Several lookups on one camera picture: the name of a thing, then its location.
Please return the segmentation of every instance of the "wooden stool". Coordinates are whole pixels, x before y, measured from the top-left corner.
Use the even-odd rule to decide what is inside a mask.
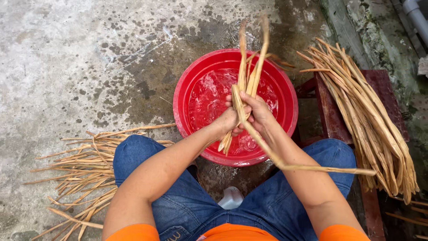
[[[366,78],[367,83],[371,85],[376,92],[377,96],[379,96],[391,121],[397,126],[398,130],[400,130],[404,140],[408,142],[409,134],[404,125],[400,109],[398,108],[397,99],[392,91],[388,72],[386,70],[361,70],[361,73]],[[322,135],[302,141],[300,140],[297,127],[293,139],[301,148],[327,138],[335,138],[348,145],[353,145],[352,137],[343,121],[342,114],[318,72],[314,73],[312,79],[297,87],[296,94],[298,99],[317,99],[323,129]],[[376,190],[361,193],[361,195],[366,213],[368,236],[371,241],[384,241],[385,236]]]

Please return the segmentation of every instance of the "hand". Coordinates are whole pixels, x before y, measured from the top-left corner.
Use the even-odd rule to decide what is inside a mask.
[[[221,116],[219,116],[211,125],[218,127],[220,132],[219,140],[223,139],[224,135],[232,130],[232,136],[235,137],[239,135],[244,128],[236,127],[238,124],[238,113],[232,107],[232,96],[229,95],[226,97],[225,105],[228,107]],[[244,107],[244,112],[246,114],[251,112],[250,106]]]
[[[265,101],[260,96],[257,95],[255,98],[253,98],[243,91],[239,93],[239,96],[241,97],[241,100],[251,106],[253,112],[250,117],[248,117],[248,121],[258,132],[263,131],[264,128],[273,123],[277,123],[275,117],[272,115],[272,112],[269,110]]]

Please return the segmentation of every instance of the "red plastic basin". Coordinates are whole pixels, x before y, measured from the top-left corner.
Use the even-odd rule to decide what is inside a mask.
[[[254,68],[258,55],[254,57]],[[181,75],[174,93],[174,118],[180,134],[185,138],[210,124],[225,110],[225,97],[238,79],[241,52],[239,49],[221,49],[206,54],[193,62]],[[267,103],[272,114],[291,136],[297,122],[297,97],[288,76],[265,60],[257,94]],[[226,157],[218,152],[219,142],[202,152],[210,161],[226,166],[250,166],[263,162],[267,155],[252,137],[243,131],[232,140]]]

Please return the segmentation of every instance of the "person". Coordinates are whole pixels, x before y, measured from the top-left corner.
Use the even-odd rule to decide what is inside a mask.
[[[248,119],[287,164],[354,168],[354,154],[335,139],[300,149],[276,122],[261,97],[240,93]],[[131,135],[116,149],[119,187],[105,220],[102,240],[369,240],[346,196],[354,175],[314,171],[277,172],[232,210],[222,209],[186,170],[202,151],[230,130],[238,115],[229,108],[213,123],[165,148]]]

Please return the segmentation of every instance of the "denim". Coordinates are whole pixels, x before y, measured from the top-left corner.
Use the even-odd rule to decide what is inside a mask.
[[[151,138],[129,136],[116,148],[113,160],[116,185],[119,187],[139,164],[164,148]],[[303,150],[321,166],[356,166],[351,148],[336,139],[324,139]],[[346,197],[354,175],[333,172],[329,175]],[[194,241],[225,223],[258,227],[279,240],[317,240],[302,203],[282,172],[250,192],[238,208],[224,210],[185,170],[171,188],[152,203],[152,209],[161,241]]]

